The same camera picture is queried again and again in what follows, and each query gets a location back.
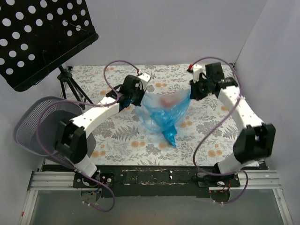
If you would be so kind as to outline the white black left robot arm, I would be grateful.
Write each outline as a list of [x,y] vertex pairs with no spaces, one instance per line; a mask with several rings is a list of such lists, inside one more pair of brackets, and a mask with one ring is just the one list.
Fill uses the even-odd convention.
[[54,149],[70,160],[76,170],[84,173],[83,181],[88,187],[96,187],[100,176],[97,167],[88,156],[87,138],[101,123],[118,114],[130,105],[140,106],[151,76],[142,73],[127,75],[122,85],[116,86],[116,93],[110,91],[93,108],[70,121],[59,122]]

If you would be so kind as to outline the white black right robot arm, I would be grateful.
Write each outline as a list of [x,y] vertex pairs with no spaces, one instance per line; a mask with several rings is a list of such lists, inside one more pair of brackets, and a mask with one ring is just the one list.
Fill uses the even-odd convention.
[[193,75],[189,82],[190,99],[199,101],[209,94],[215,95],[228,110],[226,118],[232,117],[239,131],[232,153],[208,173],[215,185],[223,186],[229,181],[229,175],[249,163],[271,156],[276,129],[254,113],[243,97],[237,79],[225,77],[221,63],[204,67],[194,63],[187,71]]

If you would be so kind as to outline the blue plastic trash bag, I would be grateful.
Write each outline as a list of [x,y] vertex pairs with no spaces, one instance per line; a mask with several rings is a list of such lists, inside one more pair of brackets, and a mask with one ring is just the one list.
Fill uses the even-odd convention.
[[[177,127],[186,116],[191,102],[190,92],[179,90],[171,94],[146,93],[141,106],[135,108],[141,123],[149,131],[162,134],[175,147]],[[177,98],[178,103],[170,109],[164,109],[160,103],[161,98]]]

